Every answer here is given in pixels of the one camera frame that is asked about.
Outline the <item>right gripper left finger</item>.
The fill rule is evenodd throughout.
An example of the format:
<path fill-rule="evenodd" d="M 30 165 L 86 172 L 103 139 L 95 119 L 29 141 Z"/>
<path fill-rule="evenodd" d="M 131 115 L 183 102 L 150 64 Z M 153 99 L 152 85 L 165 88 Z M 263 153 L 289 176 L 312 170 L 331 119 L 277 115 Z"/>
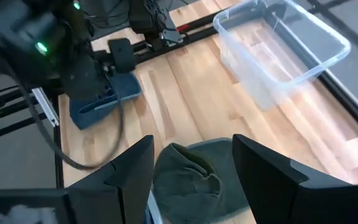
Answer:
<path fill-rule="evenodd" d="M 0 190 L 0 224 L 144 224 L 153 169 L 146 135 L 67 188 Z"/>

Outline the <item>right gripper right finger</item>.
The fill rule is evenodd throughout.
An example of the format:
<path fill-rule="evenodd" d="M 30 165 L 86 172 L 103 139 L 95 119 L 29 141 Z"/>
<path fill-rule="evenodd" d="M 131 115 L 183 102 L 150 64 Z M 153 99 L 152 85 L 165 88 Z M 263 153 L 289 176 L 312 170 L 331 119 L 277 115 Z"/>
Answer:
<path fill-rule="evenodd" d="M 358 224 L 358 185 L 241 134 L 232 137 L 232 156 L 257 224 Z"/>

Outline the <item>blue bucket hat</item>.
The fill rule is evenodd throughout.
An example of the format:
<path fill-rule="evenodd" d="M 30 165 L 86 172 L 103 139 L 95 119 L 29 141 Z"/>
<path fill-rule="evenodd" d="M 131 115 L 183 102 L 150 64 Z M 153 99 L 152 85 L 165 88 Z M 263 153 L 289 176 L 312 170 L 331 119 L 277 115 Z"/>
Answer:
<path fill-rule="evenodd" d="M 115 73 L 110 78 L 112 88 L 119 93 L 121 103 L 136 99 L 142 93 L 139 81 L 133 72 Z M 87 100 L 69 100 L 69 112 L 73 123 L 79 129 L 86 129 L 102 119 L 118 107 L 115 103 L 106 103 L 106 94 L 101 104 L 94 103 L 95 97 Z"/>

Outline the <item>green bucket hat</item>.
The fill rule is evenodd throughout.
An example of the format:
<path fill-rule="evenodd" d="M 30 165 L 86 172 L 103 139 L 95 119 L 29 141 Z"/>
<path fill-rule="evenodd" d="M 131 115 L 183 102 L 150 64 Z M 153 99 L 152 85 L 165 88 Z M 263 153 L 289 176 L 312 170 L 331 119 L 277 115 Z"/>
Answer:
<path fill-rule="evenodd" d="M 249 208 L 229 138 L 167 145 L 155 162 L 152 183 L 170 224 L 223 222 Z"/>

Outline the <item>clear plastic container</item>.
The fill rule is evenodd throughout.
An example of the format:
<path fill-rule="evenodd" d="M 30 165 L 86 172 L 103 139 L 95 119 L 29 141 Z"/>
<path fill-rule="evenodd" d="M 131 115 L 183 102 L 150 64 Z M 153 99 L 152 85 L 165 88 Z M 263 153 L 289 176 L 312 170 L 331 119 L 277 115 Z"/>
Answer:
<path fill-rule="evenodd" d="M 294 0 L 241 0 L 213 19 L 222 63 L 267 109 L 346 58 L 351 43 Z"/>

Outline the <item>silver aluminium bracket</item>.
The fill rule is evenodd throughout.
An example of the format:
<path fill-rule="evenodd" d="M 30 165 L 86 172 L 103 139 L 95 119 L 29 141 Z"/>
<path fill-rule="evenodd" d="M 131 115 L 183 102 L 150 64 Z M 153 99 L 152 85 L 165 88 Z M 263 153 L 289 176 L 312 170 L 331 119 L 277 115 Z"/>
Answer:
<path fill-rule="evenodd" d="M 36 100 L 38 101 L 40 107 L 42 108 L 43 112 L 45 113 L 47 119 L 51 123 L 53 127 L 57 127 L 60 125 L 58 115 L 53 108 L 51 102 L 47 98 L 42 87 L 40 88 L 33 88 L 32 93 L 35 96 Z"/>

